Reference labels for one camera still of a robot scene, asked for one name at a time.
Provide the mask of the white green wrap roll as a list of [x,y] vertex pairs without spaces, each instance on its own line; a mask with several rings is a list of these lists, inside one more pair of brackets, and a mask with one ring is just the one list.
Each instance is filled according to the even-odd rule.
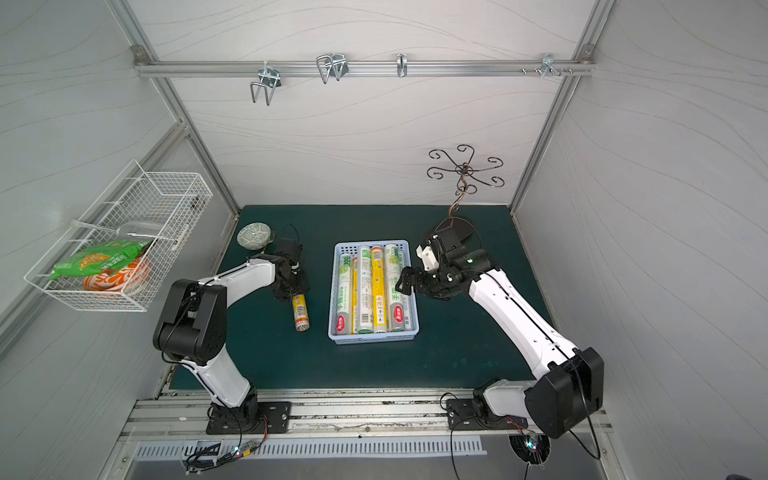
[[372,253],[367,246],[358,251],[359,288],[357,331],[360,334],[373,332]]
[[353,256],[342,254],[340,256],[338,270],[338,284],[336,296],[336,324],[337,335],[349,335],[352,327],[352,273]]

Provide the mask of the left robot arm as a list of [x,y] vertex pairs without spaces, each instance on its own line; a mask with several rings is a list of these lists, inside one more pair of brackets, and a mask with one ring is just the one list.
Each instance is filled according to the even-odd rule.
[[308,290],[298,253],[259,254],[221,274],[175,281],[153,335],[165,361],[191,372],[211,401],[231,410],[255,402],[255,390],[226,348],[228,311],[251,293],[270,288],[278,300]]

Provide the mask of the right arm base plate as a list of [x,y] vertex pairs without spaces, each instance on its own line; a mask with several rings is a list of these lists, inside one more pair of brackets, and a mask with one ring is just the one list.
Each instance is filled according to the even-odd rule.
[[448,398],[440,401],[451,431],[526,431],[528,421],[523,417],[498,416],[475,399]]

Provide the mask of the light blue plastic basket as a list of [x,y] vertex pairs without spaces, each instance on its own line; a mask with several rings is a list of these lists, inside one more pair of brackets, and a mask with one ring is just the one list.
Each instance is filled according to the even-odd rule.
[[419,332],[415,296],[395,290],[410,264],[405,240],[336,244],[328,337],[337,345],[414,339]]

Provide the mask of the yellow wrap roll long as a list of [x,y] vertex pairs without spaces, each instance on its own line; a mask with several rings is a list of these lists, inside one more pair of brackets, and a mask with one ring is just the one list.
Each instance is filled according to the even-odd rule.
[[358,315],[358,256],[353,256],[353,265],[352,265],[352,281],[351,281],[351,303],[352,303],[352,312],[351,312],[351,327],[350,327],[350,334],[355,335],[357,333],[357,315]]

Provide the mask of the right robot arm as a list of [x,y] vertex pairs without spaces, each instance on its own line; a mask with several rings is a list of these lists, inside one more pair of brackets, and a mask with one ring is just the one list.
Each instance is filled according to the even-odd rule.
[[422,266],[405,267],[397,289],[441,300],[467,294],[512,341],[535,378],[525,389],[503,379],[481,388],[480,403],[492,415],[528,419],[557,439],[602,408],[603,358],[544,320],[484,250],[440,253],[436,246],[419,246],[416,255]]

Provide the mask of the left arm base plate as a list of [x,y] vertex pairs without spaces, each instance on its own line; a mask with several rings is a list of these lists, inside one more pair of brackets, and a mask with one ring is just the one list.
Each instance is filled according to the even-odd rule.
[[291,402],[245,403],[231,408],[212,403],[208,410],[208,435],[284,434],[292,409]]

